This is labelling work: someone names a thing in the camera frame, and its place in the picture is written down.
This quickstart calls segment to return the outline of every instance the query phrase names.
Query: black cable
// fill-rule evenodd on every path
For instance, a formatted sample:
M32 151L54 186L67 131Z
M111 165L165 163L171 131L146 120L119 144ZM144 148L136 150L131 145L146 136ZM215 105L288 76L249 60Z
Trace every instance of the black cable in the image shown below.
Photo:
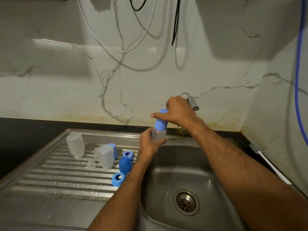
M135 9L135 8L133 7L133 2L132 2L132 0L129 0L129 2L131 3L131 6L132 6L132 8L133 8L134 11L139 11L139 10L141 10L141 9L143 8L143 6L144 6L144 4L145 4L146 1L147 1L147 0L144 0L143 4L141 5L141 7L140 7L139 9Z
M173 46L173 44L174 44L175 37L176 37L176 34L177 34L177 29L179 28L180 5L181 5L181 0L177 0L176 11L175 11L175 19L174 19L174 27L173 27L173 38L172 38L171 46Z

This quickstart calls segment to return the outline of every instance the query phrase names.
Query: person's right arm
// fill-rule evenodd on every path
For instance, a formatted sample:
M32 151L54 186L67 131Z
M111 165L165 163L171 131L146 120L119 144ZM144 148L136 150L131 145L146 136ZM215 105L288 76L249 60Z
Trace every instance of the person's right arm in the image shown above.
M186 99L171 97L151 117L182 126L205 152L219 182L253 231L308 230L308 200L211 130Z

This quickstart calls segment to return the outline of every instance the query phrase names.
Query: blue bottle cap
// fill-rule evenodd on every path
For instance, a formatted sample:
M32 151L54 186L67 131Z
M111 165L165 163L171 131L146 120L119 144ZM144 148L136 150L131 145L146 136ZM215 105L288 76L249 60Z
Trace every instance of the blue bottle cap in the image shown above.
M119 161L120 172L127 174L132 170L132 162L127 156L123 156Z
M111 183L113 186L119 187L121 186L122 182L124 182L124 180L125 180L125 175L120 172L113 175Z
M134 159L134 154L132 151L126 151L123 153L123 156L127 156L130 160Z
M160 113L166 113L166 112L168 112L168 110L167 109L161 109L159 112ZM159 131L165 131L167 129L167 125L168 125L167 121L157 119L156 123L155 123L155 128Z
M116 146L114 143L109 143L108 145L112 146L113 147L113 158L116 159L118 158L118 153L116 151Z

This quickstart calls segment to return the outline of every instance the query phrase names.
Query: person's left hand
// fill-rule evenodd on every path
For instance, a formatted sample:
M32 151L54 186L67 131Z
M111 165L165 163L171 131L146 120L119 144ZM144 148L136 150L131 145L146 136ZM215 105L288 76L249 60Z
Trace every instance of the person's left hand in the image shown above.
M139 137L140 143L140 156L139 159L142 162L149 164L153 158L153 155L158 151L161 145L165 144L167 138L162 138L154 142L151 138L153 127L148 128Z

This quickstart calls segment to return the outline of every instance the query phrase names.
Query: white brush handle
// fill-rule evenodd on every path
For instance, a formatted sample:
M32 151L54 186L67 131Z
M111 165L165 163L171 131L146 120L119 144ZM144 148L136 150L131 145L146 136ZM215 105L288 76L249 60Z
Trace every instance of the white brush handle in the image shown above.
M262 152L258 151L258 154L269 164L269 166L275 171L281 180L283 180L288 185L292 185L292 183L282 173L280 173L279 170L272 165L272 163L270 163L270 161L262 154Z

